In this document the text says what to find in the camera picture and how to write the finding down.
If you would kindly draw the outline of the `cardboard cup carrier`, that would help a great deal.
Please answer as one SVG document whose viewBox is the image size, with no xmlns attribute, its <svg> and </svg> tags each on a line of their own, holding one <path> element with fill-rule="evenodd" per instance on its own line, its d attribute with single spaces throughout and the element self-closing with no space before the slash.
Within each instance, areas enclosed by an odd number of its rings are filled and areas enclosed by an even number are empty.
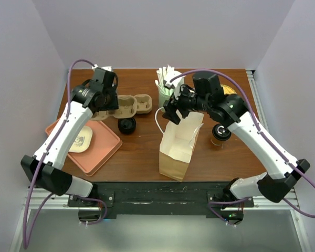
<svg viewBox="0 0 315 252">
<path fill-rule="evenodd" d="M 152 111 L 152 98 L 148 94 L 136 94 L 134 96 L 137 100 L 137 114 L 148 114 Z"/>
<path fill-rule="evenodd" d="M 118 96 L 119 108 L 110 111 L 99 111 L 96 112 L 90 120 L 102 121 L 108 117 L 114 117 L 116 119 L 126 119 L 134 117 L 137 113 L 137 99 L 131 95 L 120 95 Z"/>
</svg>

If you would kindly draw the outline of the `brown paper bag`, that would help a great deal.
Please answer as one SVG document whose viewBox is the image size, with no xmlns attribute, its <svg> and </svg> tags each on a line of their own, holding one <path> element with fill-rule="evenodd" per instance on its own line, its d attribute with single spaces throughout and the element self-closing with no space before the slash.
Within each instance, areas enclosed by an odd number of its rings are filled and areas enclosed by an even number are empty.
<svg viewBox="0 0 315 252">
<path fill-rule="evenodd" d="M 176 181 L 183 181 L 190 164 L 204 115 L 190 112 L 178 125 L 168 122 L 163 130 L 155 113 L 154 119 L 162 133 L 159 149 L 159 173 Z"/>
</svg>

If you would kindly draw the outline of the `black cup lid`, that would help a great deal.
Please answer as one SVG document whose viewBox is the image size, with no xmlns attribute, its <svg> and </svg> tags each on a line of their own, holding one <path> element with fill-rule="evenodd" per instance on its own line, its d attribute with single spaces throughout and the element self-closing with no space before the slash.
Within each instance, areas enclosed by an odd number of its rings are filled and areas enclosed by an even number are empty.
<svg viewBox="0 0 315 252">
<path fill-rule="evenodd" d="M 220 123 L 213 127 L 212 134 L 220 141 L 227 141 L 232 135 L 232 133 Z"/>
</svg>

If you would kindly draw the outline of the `single brown paper cup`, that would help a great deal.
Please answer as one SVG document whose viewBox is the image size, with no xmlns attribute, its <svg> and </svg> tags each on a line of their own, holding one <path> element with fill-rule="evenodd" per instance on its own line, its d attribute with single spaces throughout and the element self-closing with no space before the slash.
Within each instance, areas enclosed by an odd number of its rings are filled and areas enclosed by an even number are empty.
<svg viewBox="0 0 315 252">
<path fill-rule="evenodd" d="M 215 146 L 222 146 L 222 144 L 224 143 L 224 141 L 216 138 L 215 136 L 212 136 L 211 138 L 211 143 Z"/>
</svg>

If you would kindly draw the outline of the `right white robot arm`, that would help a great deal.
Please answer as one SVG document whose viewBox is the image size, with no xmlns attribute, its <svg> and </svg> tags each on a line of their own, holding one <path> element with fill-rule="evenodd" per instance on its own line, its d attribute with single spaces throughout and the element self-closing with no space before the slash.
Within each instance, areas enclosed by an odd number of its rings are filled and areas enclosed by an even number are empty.
<svg viewBox="0 0 315 252">
<path fill-rule="evenodd" d="M 259 159 L 266 172 L 236 178 L 225 187 L 224 202 L 236 206 L 243 198 L 264 196 L 274 203 L 282 201 L 297 181 L 310 168 L 305 159 L 289 154 L 256 118 L 243 91 L 225 94 L 219 76 L 232 84 L 229 76 L 215 70 L 191 70 L 194 87 L 184 83 L 186 73 L 171 71 L 163 78 L 163 85 L 173 94 L 163 105 L 163 117 L 180 124 L 192 112 L 206 112 L 211 119 L 239 137 Z"/>
</svg>

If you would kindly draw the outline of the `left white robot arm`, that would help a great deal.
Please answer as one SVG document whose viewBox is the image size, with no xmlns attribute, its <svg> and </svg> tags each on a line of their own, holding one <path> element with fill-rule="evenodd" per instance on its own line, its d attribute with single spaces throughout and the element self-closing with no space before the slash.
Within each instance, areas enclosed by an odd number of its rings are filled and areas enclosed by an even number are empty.
<svg viewBox="0 0 315 252">
<path fill-rule="evenodd" d="M 100 111 L 116 110 L 118 76 L 111 67 L 93 67 L 93 76 L 73 88 L 65 110 L 51 134 L 32 155 L 20 164 L 31 182 L 55 195 L 77 195 L 87 206 L 98 201 L 93 184 L 62 170 L 78 133 Z"/>
</svg>

